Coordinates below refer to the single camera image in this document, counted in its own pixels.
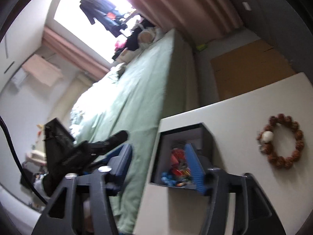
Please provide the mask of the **pink left curtain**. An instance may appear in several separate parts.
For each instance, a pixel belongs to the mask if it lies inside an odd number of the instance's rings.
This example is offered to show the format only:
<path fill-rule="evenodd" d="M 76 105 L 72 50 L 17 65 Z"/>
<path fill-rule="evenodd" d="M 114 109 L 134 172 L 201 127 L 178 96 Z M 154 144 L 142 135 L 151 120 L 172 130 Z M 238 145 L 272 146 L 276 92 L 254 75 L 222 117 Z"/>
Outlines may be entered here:
<path fill-rule="evenodd" d="M 80 70 L 89 73 L 95 80 L 102 79 L 110 71 L 86 52 L 80 50 L 48 27 L 43 29 L 42 44 Z"/>

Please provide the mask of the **clothes pile on bed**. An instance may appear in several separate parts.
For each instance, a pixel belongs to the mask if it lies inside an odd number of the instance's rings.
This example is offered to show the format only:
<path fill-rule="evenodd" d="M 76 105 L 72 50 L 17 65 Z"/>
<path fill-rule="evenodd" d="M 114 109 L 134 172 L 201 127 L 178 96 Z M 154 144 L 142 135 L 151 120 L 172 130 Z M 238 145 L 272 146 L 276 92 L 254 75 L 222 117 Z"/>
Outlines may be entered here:
<path fill-rule="evenodd" d="M 134 52 L 153 43 L 157 38 L 157 30 L 159 28 L 149 20 L 146 18 L 141 19 L 141 21 L 134 25 L 131 35 L 127 37 L 124 43 L 120 44 L 119 41 L 116 42 L 115 53 L 112 56 L 113 61 L 116 61 L 124 50 Z"/>

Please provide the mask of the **blue fabric scrunchie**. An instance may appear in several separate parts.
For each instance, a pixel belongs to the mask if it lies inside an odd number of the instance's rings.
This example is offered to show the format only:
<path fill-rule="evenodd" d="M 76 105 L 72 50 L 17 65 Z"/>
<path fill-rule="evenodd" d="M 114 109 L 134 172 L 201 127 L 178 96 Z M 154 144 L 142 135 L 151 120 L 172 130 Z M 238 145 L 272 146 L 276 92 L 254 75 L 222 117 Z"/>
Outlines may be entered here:
<path fill-rule="evenodd" d="M 161 181 L 164 185 L 170 187 L 177 187 L 181 180 L 177 179 L 171 172 L 163 172 L 161 174 Z"/>

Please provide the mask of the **hanging dark clothes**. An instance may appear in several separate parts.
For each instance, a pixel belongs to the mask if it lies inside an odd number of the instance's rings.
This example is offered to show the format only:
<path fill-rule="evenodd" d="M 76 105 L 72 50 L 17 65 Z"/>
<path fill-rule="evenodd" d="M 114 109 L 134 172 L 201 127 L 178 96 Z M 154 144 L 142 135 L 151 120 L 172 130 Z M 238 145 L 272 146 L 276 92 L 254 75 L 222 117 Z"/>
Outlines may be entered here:
<path fill-rule="evenodd" d="M 80 9 L 91 24 L 95 24 L 97 19 L 115 38 L 127 28 L 126 23 L 121 21 L 124 16 L 108 0 L 80 0 Z"/>

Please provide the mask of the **green bed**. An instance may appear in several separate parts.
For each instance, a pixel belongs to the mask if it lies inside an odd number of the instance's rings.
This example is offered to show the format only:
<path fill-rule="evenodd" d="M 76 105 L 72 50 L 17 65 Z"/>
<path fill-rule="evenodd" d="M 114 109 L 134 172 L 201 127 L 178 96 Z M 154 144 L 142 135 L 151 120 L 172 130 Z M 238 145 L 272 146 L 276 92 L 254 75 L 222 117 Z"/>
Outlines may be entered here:
<path fill-rule="evenodd" d="M 132 161 L 121 192 L 110 199 L 120 233 L 134 230 L 160 120 L 197 107 L 192 49 L 175 29 L 133 58 L 119 79 L 106 75 L 73 106 L 78 143 L 128 132 Z"/>

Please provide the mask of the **pink curtain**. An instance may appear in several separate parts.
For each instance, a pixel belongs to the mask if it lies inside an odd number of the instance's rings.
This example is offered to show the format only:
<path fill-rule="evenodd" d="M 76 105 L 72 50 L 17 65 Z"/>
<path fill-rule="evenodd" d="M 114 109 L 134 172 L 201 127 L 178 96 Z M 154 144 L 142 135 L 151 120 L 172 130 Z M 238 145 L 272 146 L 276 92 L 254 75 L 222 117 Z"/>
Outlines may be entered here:
<path fill-rule="evenodd" d="M 110 71 L 86 52 L 80 50 L 48 27 L 43 29 L 42 44 L 80 70 L 89 73 L 95 80 L 102 79 Z"/>
<path fill-rule="evenodd" d="M 230 0 L 127 0 L 151 23 L 198 46 L 243 26 Z"/>

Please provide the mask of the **pink hanging towel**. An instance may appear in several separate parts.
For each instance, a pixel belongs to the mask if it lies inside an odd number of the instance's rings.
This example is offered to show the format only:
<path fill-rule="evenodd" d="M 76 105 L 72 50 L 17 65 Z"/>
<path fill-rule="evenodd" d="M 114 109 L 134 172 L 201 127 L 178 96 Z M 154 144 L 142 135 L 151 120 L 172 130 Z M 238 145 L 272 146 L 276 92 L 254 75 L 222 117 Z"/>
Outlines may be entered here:
<path fill-rule="evenodd" d="M 32 55 L 23 63 L 22 68 L 48 87 L 52 87 L 59 79 L 63 78 L 62 71 L 59 68 L 37 54 Z"/>

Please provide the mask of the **black jewelry box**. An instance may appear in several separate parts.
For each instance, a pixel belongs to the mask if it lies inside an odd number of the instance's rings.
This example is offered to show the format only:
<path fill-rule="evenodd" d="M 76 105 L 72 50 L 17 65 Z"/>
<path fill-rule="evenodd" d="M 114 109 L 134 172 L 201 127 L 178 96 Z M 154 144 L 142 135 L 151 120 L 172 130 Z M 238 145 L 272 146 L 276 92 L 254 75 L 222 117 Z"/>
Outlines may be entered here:
<path fill-rule="evenodd" d="M 167 130 L 160 133 L 150 183 L 170 187 L 162 183 L 161 174 L 171 172 L 181 183 L 170 188 L 195 189 L 185 158 L 184 148 L 187 143 L 192 143 L 198 154 L 213 162 L 214 138 L 204 123 Z"/>

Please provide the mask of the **white wall socket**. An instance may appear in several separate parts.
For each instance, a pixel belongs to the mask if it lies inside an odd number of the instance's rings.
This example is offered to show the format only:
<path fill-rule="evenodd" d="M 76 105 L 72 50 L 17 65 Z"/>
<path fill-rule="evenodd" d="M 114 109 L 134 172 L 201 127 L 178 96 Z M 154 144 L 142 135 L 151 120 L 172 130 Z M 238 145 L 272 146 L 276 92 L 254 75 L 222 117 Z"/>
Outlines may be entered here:
<path fill-rule="evenodd" d="M 250 7 L 250 5 L 248 4 L 248 2 L 242 2 L 242 5 L 244 6 L 244 8 L 245 8 L 246 11 L 251 11 L 251 7 Z"/>

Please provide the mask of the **dark wardrobe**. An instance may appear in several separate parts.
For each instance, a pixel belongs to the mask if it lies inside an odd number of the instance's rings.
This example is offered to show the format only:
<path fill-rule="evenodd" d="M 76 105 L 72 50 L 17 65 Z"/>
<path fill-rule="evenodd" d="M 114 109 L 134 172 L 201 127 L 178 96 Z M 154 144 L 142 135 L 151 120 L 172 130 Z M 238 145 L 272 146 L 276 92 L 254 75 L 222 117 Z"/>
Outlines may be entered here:
<path fill-rule="evenodd" d="M 312 30 L 288 0 L 230 0 L 246 28 L 274 46 L 296 72 L 312 80 Z M 242 2 L 248 2 L 246 11 Z"/>

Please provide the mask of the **green toy on floor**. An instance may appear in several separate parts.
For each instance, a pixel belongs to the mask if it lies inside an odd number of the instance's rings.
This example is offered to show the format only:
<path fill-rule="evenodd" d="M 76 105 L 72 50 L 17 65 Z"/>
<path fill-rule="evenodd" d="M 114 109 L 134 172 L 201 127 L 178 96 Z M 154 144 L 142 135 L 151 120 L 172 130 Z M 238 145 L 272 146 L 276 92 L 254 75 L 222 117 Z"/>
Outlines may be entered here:
<path fill-rule="evenodd" d="M 196 46 L 197 52 L 202 52 L 203 50 L 206 50 L 206 49 L 207 49 L 207 43 Z"/>

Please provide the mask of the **white square table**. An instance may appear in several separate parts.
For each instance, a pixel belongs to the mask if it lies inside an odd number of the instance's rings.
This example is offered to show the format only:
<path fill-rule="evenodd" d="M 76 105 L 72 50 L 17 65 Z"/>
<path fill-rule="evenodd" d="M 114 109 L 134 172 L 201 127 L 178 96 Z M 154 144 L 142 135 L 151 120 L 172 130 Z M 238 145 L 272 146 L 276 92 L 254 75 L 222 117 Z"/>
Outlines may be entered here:
<path fill-rule="evenodd" d="M 291 116 L 304 133 L 301 159 L 289 170 L 272 167 L 256 141 L 268 118 L 277 114 Z M 312 234 L 312 85 L 305 74 L 165 118 L 159 131 L 197 123 L 214 136 L 215 164 L 231 174 L 253 174 L 287 234 Z M 192 190 L 147 183 L 134 233 L 198 234 L 207 202 Z"/>

